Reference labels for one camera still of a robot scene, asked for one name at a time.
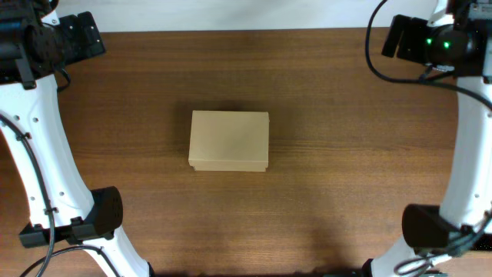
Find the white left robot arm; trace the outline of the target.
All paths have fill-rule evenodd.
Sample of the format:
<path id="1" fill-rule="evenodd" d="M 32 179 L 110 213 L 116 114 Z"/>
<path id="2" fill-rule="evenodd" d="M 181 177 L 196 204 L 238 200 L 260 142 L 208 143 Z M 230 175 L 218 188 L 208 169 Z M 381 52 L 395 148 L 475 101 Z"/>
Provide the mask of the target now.
<path id="1" fill-rule="evenodd" d="M 19 238 L 47 247 L 31 266 L 43 275 L 55 244 L 87 252 L 108 276 L 152 276 L 122 226 L 123 205 L 113 186 L 89 189 L 62 125 L 58 75 L 105 53 L 90 12 L 59 17 L 56 1 L 1 3 L 1 132 L 28 198 L 30 217 Z"/>

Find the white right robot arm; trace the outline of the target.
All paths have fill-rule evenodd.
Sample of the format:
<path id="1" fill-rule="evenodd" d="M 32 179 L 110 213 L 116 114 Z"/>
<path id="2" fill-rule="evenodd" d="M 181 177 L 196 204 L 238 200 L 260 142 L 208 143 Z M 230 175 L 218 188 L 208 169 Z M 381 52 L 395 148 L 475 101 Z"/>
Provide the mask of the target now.
<path id="1" fill-rule="evenodd" d="M 439 1 L 428 20 L 396 15 L 382 54 L 425 66 L 400 84 L 458 94 L 450 181 L 440 205 L 408 205 L 403 235 L 364 276 L 422 276 L 491 237 L 491 3 Z"/>

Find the brown cardboard box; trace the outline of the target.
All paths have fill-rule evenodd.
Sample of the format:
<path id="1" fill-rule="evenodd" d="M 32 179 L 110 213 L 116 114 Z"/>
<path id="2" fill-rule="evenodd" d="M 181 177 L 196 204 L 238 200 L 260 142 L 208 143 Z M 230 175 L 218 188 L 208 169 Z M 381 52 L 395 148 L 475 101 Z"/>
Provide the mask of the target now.
<path id="1" fill-rule="evenodd" d="M 196 171 L 266 171 L 269 123 L 267 112 L 193 111 L 189 165 Z"/>

